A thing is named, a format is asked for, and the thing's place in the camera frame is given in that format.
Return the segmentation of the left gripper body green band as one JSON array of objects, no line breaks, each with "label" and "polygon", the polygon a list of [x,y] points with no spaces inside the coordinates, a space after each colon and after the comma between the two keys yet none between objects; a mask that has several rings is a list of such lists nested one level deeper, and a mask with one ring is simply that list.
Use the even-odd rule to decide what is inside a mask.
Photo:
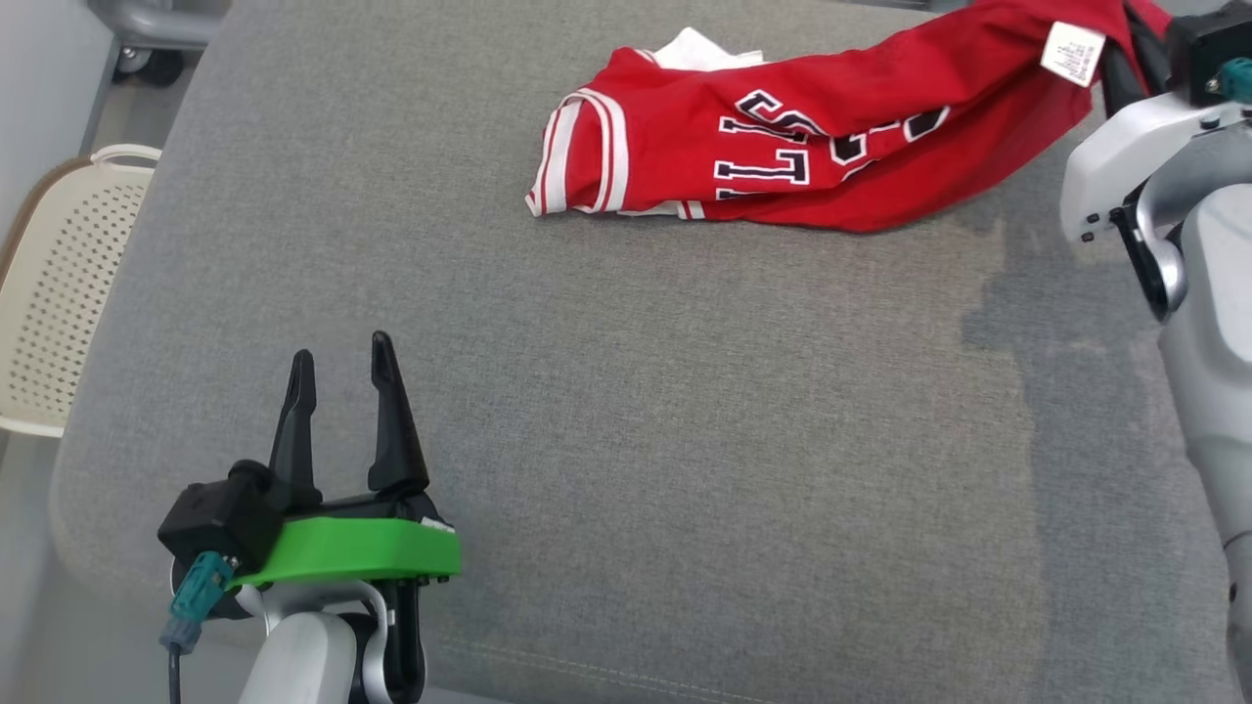
[{"label": "left gripper body green band", "polygon": [[285,522],[267,561],[235,574],[232,588],[279,582],[444,581],[462,571],[454,527],[427,494],[394,501],[352,501]]}]

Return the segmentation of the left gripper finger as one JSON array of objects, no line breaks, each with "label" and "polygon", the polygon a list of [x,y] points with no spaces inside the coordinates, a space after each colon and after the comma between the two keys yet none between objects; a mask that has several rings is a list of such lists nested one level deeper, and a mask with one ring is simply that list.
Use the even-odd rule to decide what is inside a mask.
[{"label": "left gripper finger", "polygon": [[313,477],[310,418],[317,410],[316,366],[308,349],[293,356],[285,402],[279,412],[269,468],[274,482],[269,500],[275,509],[313,509],[322,492]]},{"label": "left gripper finger", "polygon": [[379,423],[368,487],[373,492],[424,491],[429,485],[428,468],[393,339],[384,329],[376,329],[371,344],[371,380],[379,393]]}]

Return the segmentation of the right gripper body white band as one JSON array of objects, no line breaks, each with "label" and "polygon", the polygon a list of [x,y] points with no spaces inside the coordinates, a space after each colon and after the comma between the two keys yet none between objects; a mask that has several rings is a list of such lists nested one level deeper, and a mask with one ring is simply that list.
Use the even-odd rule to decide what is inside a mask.
[{"label": "right gripper body white band", "polygon": [[1112,210],[1131,209],[1147,241],[1163,241],[1194,205],[1226,195],[1252,228],[1252,108],[1189,106],[1167,94],[1123,108],[1083,140],[1060,184],[1060,232],[1069,241],[1112,232]]}]

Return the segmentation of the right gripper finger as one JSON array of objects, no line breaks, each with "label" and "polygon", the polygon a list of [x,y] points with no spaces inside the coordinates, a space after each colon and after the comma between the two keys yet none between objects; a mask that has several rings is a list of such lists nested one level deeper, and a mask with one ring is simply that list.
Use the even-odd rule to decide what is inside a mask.
[{"label": "right gripper finger", "polygon": [[1131,46],[1139,66],[1141,83],[1148,95],[1171,91],[1171,55],[1166,41],[1171,14],[1154,0],[1124,0],[1124,13],[1131,28]]},{"label": "right gripper finger", "polygon": [[1117,41],[1101,49],[1101,94],[1106,115],[1113,116],[1126,106],[1143,99],[1139,71]]}]

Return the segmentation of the red jersey black white lettering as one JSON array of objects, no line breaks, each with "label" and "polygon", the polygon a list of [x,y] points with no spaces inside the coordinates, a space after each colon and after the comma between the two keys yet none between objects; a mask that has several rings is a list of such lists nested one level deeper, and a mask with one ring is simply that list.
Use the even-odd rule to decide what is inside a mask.
[{"label": "red jersey black white lettering", "polygon": [[982,195],[1090,114],[1124,0],[973,0],[863,50],[766,60],[694,28],[552,111],[526,205],[854,236]]}]

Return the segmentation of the cream perforated laundry basket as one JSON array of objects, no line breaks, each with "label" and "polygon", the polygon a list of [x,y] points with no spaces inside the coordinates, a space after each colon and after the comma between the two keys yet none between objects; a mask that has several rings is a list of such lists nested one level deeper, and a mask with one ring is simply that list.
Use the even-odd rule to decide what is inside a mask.
[{"label": "cream perforated laundry basket", "polygon": [[0,246],[0,431],[63,437],[160,149],[116,144],[49,172]]}]

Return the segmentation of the grey fabric sofa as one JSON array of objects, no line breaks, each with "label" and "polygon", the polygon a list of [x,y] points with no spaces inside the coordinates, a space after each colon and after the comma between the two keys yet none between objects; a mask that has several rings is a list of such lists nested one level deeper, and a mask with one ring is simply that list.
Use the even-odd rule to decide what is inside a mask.
[{"label": "grey fabric sofa", "polygon": [[515,703],[1229,703],[1227,569],[1114,238],[1058,228],[1087,116],[888,236],[535,219],[558,99],[697,28],[767,58],[920,13],[826,0],[234,0],[88,355],[63,562],[162,616],[156,527],[268,458],[364,491],[394,339],[464,575],[434,686]]}]

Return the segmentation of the black caster wheel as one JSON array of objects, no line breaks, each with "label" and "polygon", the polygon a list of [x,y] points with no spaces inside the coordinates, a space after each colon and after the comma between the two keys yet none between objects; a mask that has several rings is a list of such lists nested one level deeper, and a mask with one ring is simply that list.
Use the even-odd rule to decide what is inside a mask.
[{"label": "black caster wheel", "polygon": [[184,53],[178,50],[121,46],[111,71],[111,84],[138,80],[156,88],[172,86],[185,70]]}]

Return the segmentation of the grey cart frame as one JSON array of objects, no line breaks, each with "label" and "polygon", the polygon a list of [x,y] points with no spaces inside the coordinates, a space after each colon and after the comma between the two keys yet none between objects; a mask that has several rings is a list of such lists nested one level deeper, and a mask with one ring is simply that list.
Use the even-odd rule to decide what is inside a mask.
[{"label": "grey cart frame", "polygon": [[202,53],[232,0],[84,0],[124,46]]}]

